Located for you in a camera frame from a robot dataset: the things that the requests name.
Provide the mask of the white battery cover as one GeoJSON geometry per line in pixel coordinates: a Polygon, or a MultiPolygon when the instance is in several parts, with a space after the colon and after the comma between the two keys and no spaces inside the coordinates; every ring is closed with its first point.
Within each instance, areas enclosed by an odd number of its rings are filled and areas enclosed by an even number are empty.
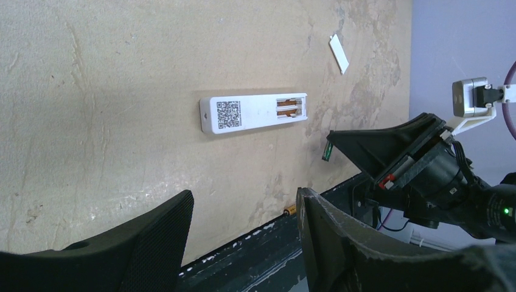
{"type": "Polygon", "coordinates": [[[337,34],[334,34],[330,37],[329,46],[340,69],[340,74],[344,75],[347,68],[349,67],[349,61],[337,34]]]}

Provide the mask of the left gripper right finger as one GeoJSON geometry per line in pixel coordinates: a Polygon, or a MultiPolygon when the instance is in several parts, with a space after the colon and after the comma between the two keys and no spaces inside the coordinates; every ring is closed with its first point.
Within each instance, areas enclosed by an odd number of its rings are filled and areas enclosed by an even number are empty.
{"type": "Polygon", "coordinates": [[[452,252],[391,238],[310,188],[296,194],[310,291],[514,291],[515,246],[452,252]]]}

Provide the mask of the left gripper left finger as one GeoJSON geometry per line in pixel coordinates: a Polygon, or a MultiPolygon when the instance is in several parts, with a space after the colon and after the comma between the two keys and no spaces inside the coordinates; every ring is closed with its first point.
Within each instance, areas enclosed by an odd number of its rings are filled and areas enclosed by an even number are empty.
{"type": "Polygon", "coordinates": [[[192,221],[184,190],[62,250],[1,253],[1,291],[175,291],[192,221]]]}

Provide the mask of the white remote control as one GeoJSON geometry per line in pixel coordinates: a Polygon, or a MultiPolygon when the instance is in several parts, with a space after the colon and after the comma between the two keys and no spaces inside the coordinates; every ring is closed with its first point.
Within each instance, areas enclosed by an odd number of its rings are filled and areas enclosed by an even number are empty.
{"type": "Polygon", "coordinates": [[[307,120],[307,94],[258,94],[204,97],[201,129],[226,134],[307,120]]]}

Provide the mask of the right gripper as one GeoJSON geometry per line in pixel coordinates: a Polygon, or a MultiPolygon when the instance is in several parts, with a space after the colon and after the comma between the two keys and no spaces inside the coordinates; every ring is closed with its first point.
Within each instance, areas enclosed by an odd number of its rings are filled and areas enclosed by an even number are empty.
{"type": "Polygon", "coordinates": [[[401,125],[375,130],[331,131],[327,140],[355,164],[365,179],[352,188],[359,206],[401,210],[410,223],[439,223],[483,230],[487,184],[476,177],[462,147],[443,139],[445,121],[422,113],[401,125]]]}

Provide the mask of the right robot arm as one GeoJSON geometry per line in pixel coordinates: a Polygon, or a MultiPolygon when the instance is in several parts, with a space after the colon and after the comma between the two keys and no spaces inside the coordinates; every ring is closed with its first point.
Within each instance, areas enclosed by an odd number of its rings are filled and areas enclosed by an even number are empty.
{"type": "Polygon", "coordinates": [[[413,224],[459,226],[477,239],[515,242],[515,174],[490,186],[450,127],[422,113],[396,127],[331,131],[329,144],[361,171],[349,194],[363,205],[403,212],[413,224]]]}

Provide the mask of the green battery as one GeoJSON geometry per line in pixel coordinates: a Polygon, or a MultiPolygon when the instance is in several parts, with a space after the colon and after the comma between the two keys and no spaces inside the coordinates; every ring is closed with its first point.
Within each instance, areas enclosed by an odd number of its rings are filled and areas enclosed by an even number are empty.
{"type": "Polygon", "coordinates": [[[330,160],[330,157],[331,157],[331,154],[332,154],[332,150],[333,150],[333,144],[330,141],[327,141],[326,145],[324,147],[323,154],[322,154],[322,160],[323,161],[327,161],[328,162],[330,160]]]}

